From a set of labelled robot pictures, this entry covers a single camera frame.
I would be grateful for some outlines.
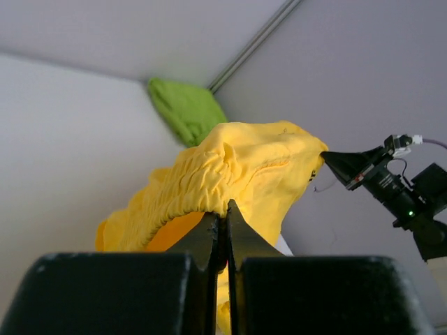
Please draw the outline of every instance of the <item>yellow fabric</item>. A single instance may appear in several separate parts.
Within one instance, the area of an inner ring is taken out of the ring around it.
[[[319,155],[326,150],[318,138],[287,121],[219,124],[199,146],[182,151],[172,167],[153,171],[128,207],[99,225],[96,248],[164,251],[204,212],[225,217],[230,199],[275,245],[284,216],[318,172]],[[217,304],[217,322],[229,334],[227,271],[219,275]]]

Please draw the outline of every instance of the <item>metal strip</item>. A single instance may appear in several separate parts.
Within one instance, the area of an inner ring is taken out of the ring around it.
[[[261,28],[260,31],[245,45],[235,59],[214,79],[208,89],[215,94],[224,83],[244,64],[248,58],[265,42],[276,28],[304,0],[288,0]]]

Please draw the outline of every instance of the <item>folded green towel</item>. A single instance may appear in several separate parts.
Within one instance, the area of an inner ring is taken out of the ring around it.
[[[188,147],[199,145],[214,126],[228,122],[208,89],[153,78],[147,90],[155,109]]]

